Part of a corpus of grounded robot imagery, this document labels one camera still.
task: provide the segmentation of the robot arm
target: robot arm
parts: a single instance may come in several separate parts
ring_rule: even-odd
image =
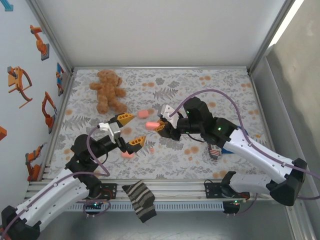
[[[121,137],[120,128],[133,118],[133,115],[123,113],[108,123],[101,123],[100,129],[107,135],[99,140],[90,138],[93,154],[97,158],[103,155],[108,157],[108,152],[116,148],[129,154],[139,151],[145,144],[145,136],[127,143]],[[44,189],[17,208],[8,206],[2,211],[4,229],[16,218],[7,231],[11,240],[36,240],[40,232],[66,208],[87,197],[94,199],[100,195],[101,181],[93,173],[99,165],[89,154],[87,138],[88,135],[82,134],[75,139],[71,147],[74,156]]]
[[[221,190],[228,197],[235,192],[253,192],[269,194],[277,202],[292,206],[302,187],[305,173],[292,169],[287,165],[306,169],[307,163],[298,158],[292,160],[281,156],[253,139],[248,143],[244,133],[235,124],[225,118],[213,117],[207,104],[197,97],[190,98],[183,105],[187,117],[184,118],[172,107],[164,105],[158,112],[161,124],[155,131],[164,138],[176,141],[181,134],[200,134],[208,143],[217,145],[247,159],[252,164],[265,172],[263,175],[245,175],[229,171],[221,182]],[[260,151],[253,148],[252,144],[260,151],[276,158],[283,164],[276,163]]]

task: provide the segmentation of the leaf pattern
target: leaf pattern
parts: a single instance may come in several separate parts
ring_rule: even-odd
[[[213,160],[205,143],[195,142],[186,135],[181,136],[180,141],[173,141],[145,128],[146,122],[159,119],[157,112],[163,104],[174,108],[196,91],[218,89],[236,102],[249,135],[258,143],[270,147],[245,69],[126,68],[116,69],[116,72],[123,79],[121,87],[127,91],[126,97],[118,100],[128,106],[128,112],[136,115],[140,110],[154,111],[147,119],[136,117],[122,128],[121,136],[126,142],[140,136],[146,136],[146,142],[131,159],[122,158],[118,149],[109,153],[104,165],[110,171],[111,179],[207,179],[220,178],[220,173],[227,171],[263,173],[236,154],[224,154],[221,159]],[[89,88],[90,83],[99,81],[97,73],[97,69],[77,71],[67,103],[67,109],[72,113],[63,117],[50,163],[50,178],[54,178],[73,156],[70,147],[77,136],[89,133],[96,125],[107,122],[116,114],[112,109],[105,115],[97,112],[97,93]],[[211,80],[201,80],[205,76],[210,76]],[[207,103],[213,116],[239,124],[234,107],[223,96],[209,92],[198,97]],[[97,140],[105,135],[105,132],[97,130],[92,137]]]

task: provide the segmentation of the pink toy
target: pink toy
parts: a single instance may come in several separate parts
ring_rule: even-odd
[[[160,126],[160,123],[159,122],[153,122],[153,121],[148,121],[146,124],[145,124],[145,128],[149,131],[153,131],[155,130],[157,127]]]
[[[121,156],[124,158],[124,159],[132,159],[134,156],[135,156],[135,154],[129,154],[127,151],[125,151],[125,152],[122,152],[121,153]]]
[[[138,111],[138,117],[141,118],[141,119],[146,119],[147,117],[149,117],[148,110]]]

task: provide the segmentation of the teddy bear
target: teddy bear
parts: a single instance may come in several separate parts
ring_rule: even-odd
[[[109,107],[113,108],[117,113],[125,113],[128,108],[125,104],[119,102],[116,97],[126,96],[126,90],[120,88],[122,78],[112,70],[102,70],[96,74],[100,83],[90,83],[90,89],[96,90],[98,104],[96,109],[99,114],[106,114]]]

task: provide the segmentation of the white wall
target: white wall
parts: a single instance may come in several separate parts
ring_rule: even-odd
[[[41,61],[36,47],[36,38],[30,32],[30,25],[39,27],[25,0],[10,0],[12,12],[5,12],[0,4],[0,126],[7,130],[7,136],[0,140],[0,212],[7,205],[16,206],[25,197],[28,186],[28,171],[25,154],[31,153],[43,142],[49,142],[51,135],[42,114],[42,101],[47,91],[56,107],[60,108],[63,95],[58,97],[56,68],[59,62],[50,46],[50,57]],[[44,43],[47,38],[40,33]],[[20,66],[31,81],[32,87],[25,91],[31,102],[19,109],[25,100],[8,86],[7,67]],[[24,86],[27,80],[22,78]],[[50,104],[46,106],[54,114]],[[41,163],[48,145],[36,161]]]
[[[74,66],[249,66],[285,0],[37,0]]]

